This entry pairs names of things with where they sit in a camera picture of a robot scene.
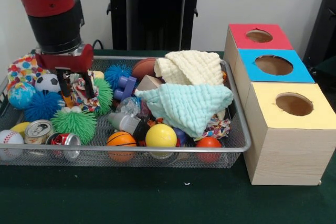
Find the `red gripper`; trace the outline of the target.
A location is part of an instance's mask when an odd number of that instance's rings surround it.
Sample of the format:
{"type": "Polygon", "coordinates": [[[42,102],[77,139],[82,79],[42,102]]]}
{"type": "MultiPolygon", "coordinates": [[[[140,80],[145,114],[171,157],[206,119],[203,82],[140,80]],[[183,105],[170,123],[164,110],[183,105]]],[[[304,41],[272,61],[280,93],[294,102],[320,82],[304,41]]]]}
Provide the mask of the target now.
{"type": "Polygon", "coordinates": [[[57,79],[63,96],[71,96],[68,82],[64,78],[65,70],[75,73],[81,73],[81,77],[85,81],[85,91],[88,99],[93,99],[95,93],[93,85],[87,72],[93,63],[93,47],[90,44],[81,44],[77,49],[63,54],[45,54],[40,48],[35,50],[35,58],[37,64],[48,70],[57,71],[57,79]]]}

